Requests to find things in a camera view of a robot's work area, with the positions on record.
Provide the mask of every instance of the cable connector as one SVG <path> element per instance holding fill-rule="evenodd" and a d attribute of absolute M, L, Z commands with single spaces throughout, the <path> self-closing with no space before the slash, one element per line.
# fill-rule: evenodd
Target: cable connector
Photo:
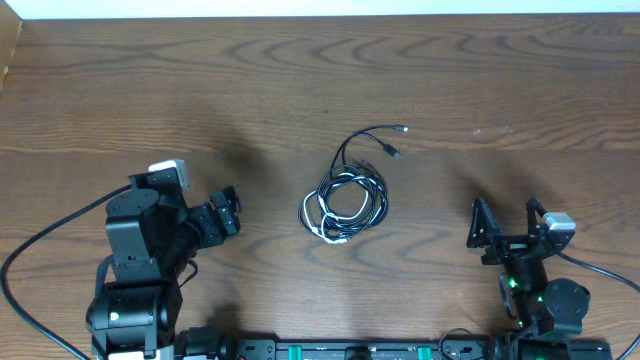
<path fill-rule="evenodd" d="M 384 149 L 384 151 L 387 152 L 387 154 L 391 155 L 394 159 L 396 160 L 402 159 L 402 154 L 400 153 L 400 151 L 398 151 L 398 149 L 394 148 L 393 146 L 389 144 L 384 144 L 382 145 L 382 148 Z"/>

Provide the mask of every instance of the power cord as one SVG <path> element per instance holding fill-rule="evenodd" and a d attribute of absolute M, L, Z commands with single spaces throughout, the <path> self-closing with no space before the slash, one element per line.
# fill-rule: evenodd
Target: power cord
<path fill-rule="evenodd" d="M 120 189 L 112 191 L 109 194 L 101 197 L 100 199 L 92 202 L 91 204 L 83 207 L 82 209 L 74 212 L 73 214 L 71 214 L 71 215 L 69 215 L 69 216 L 57 221 L 54 224 L 49 225 L 44 230 L 42 230 L 39 233 L 35 234 L 33 237 L 31 237 L 31 239 L 27 240 L 24 244 L 20 245 L 16 250 L 14 250 L 14 252 L 11 253 L 11 255 L 9 255 L 7 260 L 4 262 L 4 265 L 2 265 L 2 292 L 4 293 L 4 297 L 7 299 L 7 302 L 9 302 L 9 305 L 11 305 L 13 310 L 15 310 L 15 312 L 18 313 L 18 315 L 20 315 L 20 317 L 24 321 L 26 321 L 27 324 L 33 326 L 36 330 L 40 331 L 44 336 L 46 336 L 47 338 L 49 338 L 50 340 L 52 340 L 56 344 L 60 345 L 65 350 L 69 351 L 71 354 L 73 354 L 78 359 L 89 360 L 90 358 L 87 355 L 83 354 L 80 350 L 76 349 L 73 345 L 69 344 L 63 338 L 61 338 L 60 336 L 56 335 L 56 333 L 54 333 L 53 331 L 47 329 L 44 325 L 42 325 L 35 318 L 33 318 L 33 316 L 31 316 L 22 306 L 20 306 L 20 304 L 18 303 L 18 300 L 16 300 L 16 298 L 11 293 L 11 289 L 9 289 L 9 282 L 8 282 L 8 278 L 7 278 L 7 274 L 9 272 L 9 267 L 11 266 L 11 263 L 24 250 L 26 250 L 29 246 L 33 245 L 33 243 L 35 243 L 36 241 L 40 240 L 43 236 L 47 235 L 48 233 L 50 233 L 51 231 L 57 229 L 58 227 L 68 223 L 69 221 L 71 221 L 71 220 L 73 220 L 73 219 L 75 219 L 75 218 L 77 218 L 77 217 L 79 217 L 81 215 L 84 215 L 89 210 L 91 210 L 91 209 L 95 208 L 96 206 L 102 204 L 103 202 L 111 199 L 112 197 L 114 197 L 114 196 L 116 196 L 116 195 L 118 195 L 118 194 L 120 194 L 122 192 L 125 192 L 125 191 L 129 190 L 130 188 L 131 188 L 131 185 L 127 185 L 127 186 L 121 187 Z"/>
<path fill-rule="evenodd" d="M 366 229 L 372 228 L 384 220 L 389 211 L 387 186 L 375 169 L 367 165 L 347 165 L 345 150 L 349 142 L 356 137 L 366 137 L 376 141 L 382 149 L 399 160 L 402 154 L 390 144 L 382 142 L 367 131 L 375 129 L 393 129 L 406 132 L 404 125 L 379 125 L 356 131 L 347 137 L 333 157 L 329 171 L 327 171 L 318 189 L 310 192 L 300 204 L 298 220 L 310 234 L 317 236 L 329 244 L 343 244 Z M 342 165 L 336 165 L 338 156 L 342 154 Z M 329 198 L 338 189 L 349 184 L 358 184 L 364 190 L 364 201 L 360 210 L 352 216 L 340 216 L 329 207 Z M 322 220 L 317 224 L 307 210 L 307 203 L 312 197 L 317 198 L 318 208 Z"/>
<path fill-rule="evenodd" d="M 611 271 L 605 270 L 603 268 L 597 267 L 595 265 L 591 265 L 589 263 L 586 263 L 584 261 L 580 261 L 578 259 L 574 259 L 569 255 L 565 255 L 560 251 L 556 251 L 555 252 L 556 255 L 560 256 L 561 258 L 567 260 L 570 263 L 582 266 L 585 269 L 589 269 L 589 270 L 593 270 L 597 273 L 600 273 L 602 275 L 608 276 L 614 280 L 618 280 L 621 283 L 630 286 L 632 289 L 634 289 L 635 291 L 637 291 L 638 293 L 640 293 L 640 286 L 638 286 L 636 283 L 634 283 L 633 281 L 626 279 L 616 273 L 613 273 Z M 635 340 L 633 340 L 633 342 L 631 343 L 631 345 L 629 345 L 629 347 L 622 353 L 622 355 L 620 355 L 618 357 L 618 360 L 624 360 L 627 358 L 627 356 L 631 355 L 631 353 L 635 350 L 635 348 L 638 346 L 638 344 L 640 344 L 640 334 L 638 334 L 638 336 L 636 336 Z"/>

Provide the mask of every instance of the cable plug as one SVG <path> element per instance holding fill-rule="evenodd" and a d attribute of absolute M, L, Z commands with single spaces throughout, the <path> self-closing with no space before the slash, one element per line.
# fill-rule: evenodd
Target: cable plug
<path fill-rule="evenodd" d="M 393 125 L 393 130 L 407 132 L 409 128 L 404 125 Z"/>
<path fill-rule="evenodd" d="M 400 153 L 400 151 L 398 151 L 398 149 L 394 148 L 390 144 L 384 144 L 382 145 L 382 148 L 384 149 L 384 151 L 387 152 L 387 154 L 391 155 L 394 159 L 396 160 L 402 159 L 402 154 Z"/>

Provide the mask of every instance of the wooden table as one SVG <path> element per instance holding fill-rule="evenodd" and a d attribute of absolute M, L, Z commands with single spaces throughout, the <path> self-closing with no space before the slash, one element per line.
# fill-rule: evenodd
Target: wooden table
<path fill-rule="evenodd" d="M 0 99 L 2 259 L 128 175 L 182 158 L 190 204 L 234 185 L 245 211 L 239 236 L 198 253 L 179 330 L 500 333 L 516 326 L 502 269 L 465 248 L 477 196 L 522 233 L 536 195 L 578 223 L 567 254 L 640 280 L 639 34 L 633 15 L 28 21 Z M 342 246 L 309 236 L 297 209 L 339 143 L 388 123 L 410 128 L 378 133 L 401 161 L 367 140 L 348 150 L 385 176 L 387 219 Z M 86 352 L 105 217 L 56 230 L 10 273 L 24 307 Z M 637 294 L 546 264 L 591 291 L 583 334 L 619 354 L 640 331 Z M 0 304 L 0 357 L 69 357 Z"/>

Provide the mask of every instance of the wooden tabletop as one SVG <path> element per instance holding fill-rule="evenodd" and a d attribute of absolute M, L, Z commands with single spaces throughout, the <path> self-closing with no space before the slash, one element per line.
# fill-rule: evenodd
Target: wooden tabletop
<path fill-rule="evenodd" d="M 498 266 L 465 248 L 483 196 L 510 233 L 535 195 L 578 224 L 565 252 L 640 280 L 640 21 L 607 16 L 27 21 L 0 95 L 0 254 L 168 158 L 190 205 L 234 185 L 242 230 L 201 250 L 178 330 L 281 338 L 499 334 Z M 385 177 L 390 211 L 341 246 L 297 209 L 342 140 Z M 358 190 L 344 191 L 360 201 Z M 104 208 L 27 250 L 9 278 L 37 319 L 85 352 Z M 640 297 L 562 259 L 591 292 L 583 335 L 619 354 Z M 0 301 L 0 357 L 68 358 Z"/>

